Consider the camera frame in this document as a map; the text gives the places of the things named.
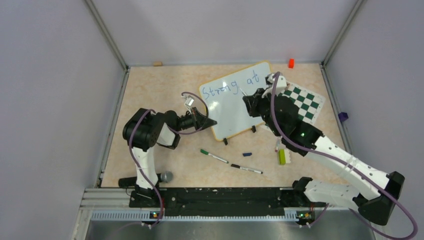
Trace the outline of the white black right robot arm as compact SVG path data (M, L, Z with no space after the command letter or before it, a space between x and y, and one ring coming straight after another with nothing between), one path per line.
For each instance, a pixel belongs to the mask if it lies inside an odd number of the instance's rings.
M294 153L324 165L348 182L325 183L311 177L294 181L293 200L299 206L323 202L350 208L366 220L385 226L392 215L405 182L397 172L371 167L332 142L321 130L299 119L299 107L286 96L265 96L259 88L242 97L247 113L260 117L282 144Z

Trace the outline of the yellow framed whiteboard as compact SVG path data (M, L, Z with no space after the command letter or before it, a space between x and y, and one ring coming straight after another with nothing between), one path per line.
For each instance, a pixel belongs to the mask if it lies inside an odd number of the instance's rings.
M207 105L209 118L217 121L211 127L217 141L264 123L260 117L248 115L239 87L247 95L252 95L257 89L267 87L265 77L270 73L270 63L261 61L199 86L200 97Z

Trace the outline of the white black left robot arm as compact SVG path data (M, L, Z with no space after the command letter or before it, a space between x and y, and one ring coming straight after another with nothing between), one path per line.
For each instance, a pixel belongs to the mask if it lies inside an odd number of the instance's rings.
M127 142L136 167L136 177L131 179L132 183L125 183L129 180L121 178L118 181L119 187L133 186L147 206L156 206L161 194L155 190L160 182L155 168L155 146L174 150L184 134L183 130L194 128L196 133L217 123L196 107L181 116L173 110L155 113L153 110L140 108L122 130L122 137Z

